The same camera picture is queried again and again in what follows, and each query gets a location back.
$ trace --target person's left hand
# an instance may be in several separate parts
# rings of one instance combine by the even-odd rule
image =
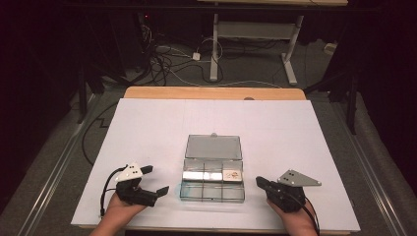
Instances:
[[[126,226],[132,218],[144,210],[146,206],[128,205],[119,199],[116,193],[111,196],[107,211],[97,227],[92,231],[93,235],[114,235],[121,228]]]

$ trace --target transparent plastic box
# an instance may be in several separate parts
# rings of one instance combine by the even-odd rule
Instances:
[[[180,198],[197,202],[245,201],[239,137],[189,136]]]

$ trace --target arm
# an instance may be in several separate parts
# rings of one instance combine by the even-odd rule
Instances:
[[[128,205],[113,194],[107,207],[107,212],[92,231],[90,236],[112,236],[128,224],[131,219],[144,210],[146,206]]]
[[[285,229],[291,236],[317,236],[315,228],[309,215],[303,209],[297,212],[285,213],[278,206],[267,200],[272,209],[281,217]],[[314,212],[310,202],[306,202],[305,207],[309,212]]]

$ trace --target open lid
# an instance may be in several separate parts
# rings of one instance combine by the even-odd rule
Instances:
[[[241,160],[240,139],[238,136],[218,136],[217,134],[190,135],[185,157]]]

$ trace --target desk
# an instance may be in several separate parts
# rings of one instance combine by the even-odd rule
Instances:
[[[128,229],[282,233],[283,225],[255,178],[262,175],[274,180],[293,168],[323,183],[305,188],[323,234],[360,230],[311,102],[300,92],[284,88],[129,88],[118,104],[72,224],[95,227],[108,175],[137,161],[153,165],[153,172],[141,183],[144,189],[169,186],[170,190],[154,208],[135,216]],[[274,100],[280,94],[285,100]],[[241,100],[245,97],[263,100]],[[188,136],[211,133],[240,137],[243,204],[182,202],[179,198]]]
[[[299,5],[299,6],[346,6],[347,0],[199,0],[221,3],[252,3],[272,5]],[[218,14],[214,14],[212,33],[212,54],[210,64],[211,81],[217,81],[218,67],[218,38],[219,37],[245,37],[245,38],[266,38],[266,39],[289,39],[288,50],[281,54],[281,59],[287,79],[290,85],[296,86],[297,79],[291,66],[291,56],[297,42],[298,33],[301,29],[304,16],[298,16],[295,24],[272,24],[272,23],[247,23],[247,22],[221,22]]]

